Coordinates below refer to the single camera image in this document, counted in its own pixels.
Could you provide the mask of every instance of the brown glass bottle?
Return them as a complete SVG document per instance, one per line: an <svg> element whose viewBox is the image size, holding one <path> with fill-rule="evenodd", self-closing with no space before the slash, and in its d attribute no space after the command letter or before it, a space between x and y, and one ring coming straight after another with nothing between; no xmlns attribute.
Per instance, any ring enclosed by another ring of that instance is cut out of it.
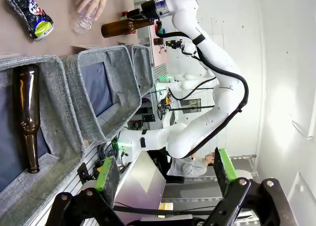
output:
<svg viewBox="0 0 316 226"><path fill-rule="evenodd" d="M28 162L28 172L40 171L38 160L37 132L40 129L39 67L23 65L13 70L13 101L16 120Z"/></svg>
<svg viewBox="0 0 316 226"><path fill-rule="evenodd" d="M117 22L104 24L101 27L103 37L114 37L119 35L127 35L142 27L147 27L154 24L153 19L126 19Z"/></svg>

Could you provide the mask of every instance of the gray fabric bin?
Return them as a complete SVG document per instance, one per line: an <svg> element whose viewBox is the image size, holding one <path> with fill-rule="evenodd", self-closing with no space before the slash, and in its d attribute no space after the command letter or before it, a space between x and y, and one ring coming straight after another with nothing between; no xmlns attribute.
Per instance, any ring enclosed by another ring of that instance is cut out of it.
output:
<svg viewBox="0 0 316 226"><path fill-rule="evenodd" d="M39 173L23 171L0 193L0 224L6 226L29 225L76 172L85 155L65 70L58 57L0 60L0 89L10 88L13 68L26 64L40 67L40 128L50 153L39 158Z"/></svg>
<svg viewBox="0 0 316 226"><path fill-rule="evenodd" d="M84 140L94 145L112 140L141 105L135 70L124 45L89 49L62 57L72 102ZM81 68L103 63L112 106L96 117Z"/></svg>
<svg viewBox="0 0 316 226"><path fill-rule="evenodd" d="M136 79L141 96L145 96L154 86L154 74L149 50L143 45L126 45L135 68Z"/></svg>

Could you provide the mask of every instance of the white wall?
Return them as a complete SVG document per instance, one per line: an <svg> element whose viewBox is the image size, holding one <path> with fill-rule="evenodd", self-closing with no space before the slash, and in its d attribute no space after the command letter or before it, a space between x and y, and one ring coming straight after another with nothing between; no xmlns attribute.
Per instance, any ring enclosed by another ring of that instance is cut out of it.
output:
<svg viewBox="0 0 316 226"><path fill-rule="evenodd" d="M205 155L215 147L227 148L231 156L255 154L260 123L262 95L262 57L259 6L257 0L197 0L197 19L200 25L220 47L225 49L239 65L249 89L249 103L241 114L229 123L199 152ZM170 19L163 20L167 31L174 31ZM204 74L200 64L185 57L179 50L169 49L170 61L167 64L169 76L182 73ZM184 96L188 92L175 93ZM201 98L202 105L212 105L212 91L208 90L191 98ZM181 122L190 121L205 113L185 114Z"/></svg>
<svg viewBox="0 0 316 226"><path fill-rule="evenodd" d="M316 87L316 0L260 0L266 44L267 98L259 154L261 179L277 178L286 194L316 196L316 143L307 140ZM300 226L315 225L302 196L290 197Z"/></svg>

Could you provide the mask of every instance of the bolt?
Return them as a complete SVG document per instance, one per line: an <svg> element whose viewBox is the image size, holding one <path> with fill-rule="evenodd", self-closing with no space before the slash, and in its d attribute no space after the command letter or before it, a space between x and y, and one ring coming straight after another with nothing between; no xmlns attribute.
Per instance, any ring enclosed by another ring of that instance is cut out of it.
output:
<svg viewBox="0 0 316 226"><path fill-rule="evenodd" d="M246 184L247 184L247 182L246 182L246 180L245 180L245 179L241 179L241 180L239 181L239 184L240 184L240 185L246 185Z"/></svg>
<svg viewBox="0 0 316 226"><path fill-rule="evenodd" d="M93 192L92 192L91 190L87 190L87 191L86 191L86 194L87 194L88 196L92 196L92 195L93 195Z"/></svg>
<svg viewBox="0 0 316 226"><path fill-rule="evenodd" d="M267 185L268 185L269 187L272 187L272 186L274 185L274 183L273 183L272 181L267 181Z"/></svg>

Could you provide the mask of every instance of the gray shirt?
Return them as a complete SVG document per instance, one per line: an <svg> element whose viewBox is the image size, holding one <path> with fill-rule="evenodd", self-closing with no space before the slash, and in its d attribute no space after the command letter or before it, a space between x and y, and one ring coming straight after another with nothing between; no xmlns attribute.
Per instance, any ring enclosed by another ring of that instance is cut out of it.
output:
<svg viewBox="0 0 316 226"><path fill-rule="evenodd" d="M206 173L207 166L202 158L192 160L191 157L183 159L172 158L170 170L167 175L196 178Z"/></svg>

